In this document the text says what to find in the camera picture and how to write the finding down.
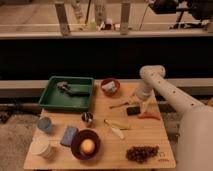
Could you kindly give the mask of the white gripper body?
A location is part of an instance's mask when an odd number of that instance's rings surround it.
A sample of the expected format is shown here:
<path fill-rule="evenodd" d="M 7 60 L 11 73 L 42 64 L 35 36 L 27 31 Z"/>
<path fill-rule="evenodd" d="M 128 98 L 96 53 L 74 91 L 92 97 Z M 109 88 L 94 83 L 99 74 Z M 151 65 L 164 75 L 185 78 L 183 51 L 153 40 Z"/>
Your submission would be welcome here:
<path fill-rule="evenodd" d="M 150 98 L 153 88 L 144 81 L 140 81 L 138 87 L 135 90 L 135 95 L 142 101 L 146 101 Z"/>

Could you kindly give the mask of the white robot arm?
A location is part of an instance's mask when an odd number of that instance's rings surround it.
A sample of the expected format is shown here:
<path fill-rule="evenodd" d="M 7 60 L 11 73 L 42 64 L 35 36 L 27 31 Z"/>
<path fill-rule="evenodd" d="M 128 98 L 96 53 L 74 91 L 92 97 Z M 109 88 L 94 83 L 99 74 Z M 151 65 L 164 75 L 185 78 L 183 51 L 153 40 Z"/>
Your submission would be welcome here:
<path fill-rule="evenodd" d="M 213 171 L 213 107 L 166 81 L 165 74 L 162 65 L 143 66 L 135 94 L 140 100 L 146 101 L 156 90 L 182 115 L 176 171 Z"/>

